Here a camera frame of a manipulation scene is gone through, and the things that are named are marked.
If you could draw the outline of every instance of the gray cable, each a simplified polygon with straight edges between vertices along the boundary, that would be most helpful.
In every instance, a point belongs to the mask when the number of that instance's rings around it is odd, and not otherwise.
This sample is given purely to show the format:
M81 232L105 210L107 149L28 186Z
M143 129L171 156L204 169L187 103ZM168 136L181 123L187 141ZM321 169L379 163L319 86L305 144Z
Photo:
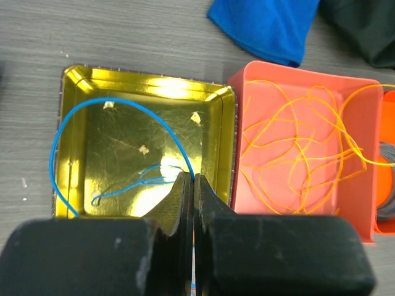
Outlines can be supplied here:
M389 163L395 163L395 147L391 144L380 143L380 155ZM395 217L395 166L393 169L393 188L388 199L377 208L377 221L386 221Z

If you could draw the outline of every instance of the metallic gold tray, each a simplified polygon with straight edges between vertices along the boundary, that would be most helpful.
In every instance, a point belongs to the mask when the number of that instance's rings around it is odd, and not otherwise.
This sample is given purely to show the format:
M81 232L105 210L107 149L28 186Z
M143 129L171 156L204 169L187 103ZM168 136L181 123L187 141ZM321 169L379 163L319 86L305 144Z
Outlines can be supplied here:
M236 98L231 87L119 69L73 65L64 70L60 120L77 104L96 97L120 97L152 110L174 130L195 173L206 176L230 203ZM132 107L97 104L78 111L60 137L56 181L81 217L140 217L157 205L171 184L140 185L92 206L94 196L127 187L146 168L163 165L165 181L188 171L170 135L149 115ZM54 215L72 212L54 197Z

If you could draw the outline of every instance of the fabric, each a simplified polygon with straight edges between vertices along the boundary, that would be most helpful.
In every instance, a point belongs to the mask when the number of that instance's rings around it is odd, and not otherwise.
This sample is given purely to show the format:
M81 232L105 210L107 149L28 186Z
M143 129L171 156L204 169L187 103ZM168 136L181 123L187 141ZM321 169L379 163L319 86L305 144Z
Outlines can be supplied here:
M207 17L236 44L269 62L298 67L319 0L215 0Z
M319 9L367 63L395 68L395 0L322 0Z

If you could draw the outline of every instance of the blue cloth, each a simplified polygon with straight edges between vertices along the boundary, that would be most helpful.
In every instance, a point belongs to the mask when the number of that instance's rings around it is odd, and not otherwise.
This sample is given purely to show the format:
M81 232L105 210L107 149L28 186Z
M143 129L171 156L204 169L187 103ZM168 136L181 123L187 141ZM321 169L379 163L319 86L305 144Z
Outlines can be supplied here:
M236 44L269 62L298 67L320 0L215 0L207 17Z

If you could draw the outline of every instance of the white speck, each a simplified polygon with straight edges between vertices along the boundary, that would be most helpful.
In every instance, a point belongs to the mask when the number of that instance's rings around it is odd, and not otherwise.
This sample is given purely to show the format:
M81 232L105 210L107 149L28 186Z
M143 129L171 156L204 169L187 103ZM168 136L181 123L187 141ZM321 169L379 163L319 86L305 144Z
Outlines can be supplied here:
M191 120L200 126L201 119L196 111L192 113Z
M114 104L115 104L115 102L107 101L104 103L103 109L114 108Z
M114 242L114 248L117 249L117 248L119 247L121 241L122 241L122 239L121 239L120 237L117 237L117 238L115 239L115 242Z
M22 186L23 186L23 188L26 188L26 187L27 187L27 184L26 184L25 178L21 178L21 180L22 180Z
M139 152L141 152L143 155L146 155L149 152L149 149L145 146L142 145L139 149Z

